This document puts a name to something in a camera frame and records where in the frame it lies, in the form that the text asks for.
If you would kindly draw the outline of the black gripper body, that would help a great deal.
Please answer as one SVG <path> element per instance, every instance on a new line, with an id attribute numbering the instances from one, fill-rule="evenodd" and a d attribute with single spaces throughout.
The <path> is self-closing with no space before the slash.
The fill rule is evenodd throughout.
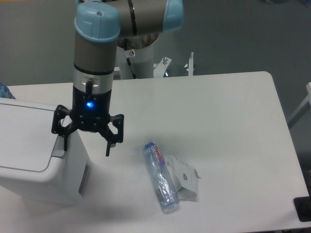
<path id="1" fill-rule="evenodd" d="M 110 100 L 111 91 L 87 95 L 73 87 L 69 117 L 82 131 L 98 132 L 100 129 L 106 129 L 110 122 Z"/>

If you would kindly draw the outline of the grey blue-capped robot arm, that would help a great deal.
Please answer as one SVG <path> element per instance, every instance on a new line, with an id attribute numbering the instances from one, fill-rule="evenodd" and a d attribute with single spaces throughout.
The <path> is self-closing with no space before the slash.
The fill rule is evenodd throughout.
<path id="1" fill-rule="evenodd" d="M 178 30 L 184 22 L 180 0 L 79 0 L 74 20 L 72 108 L 58 105 L 52 133 L 63 138 L 76 130 L 99 133 L 107 148 L 123 142 L 124 115 L 109 113 L 117 43 Z"/>

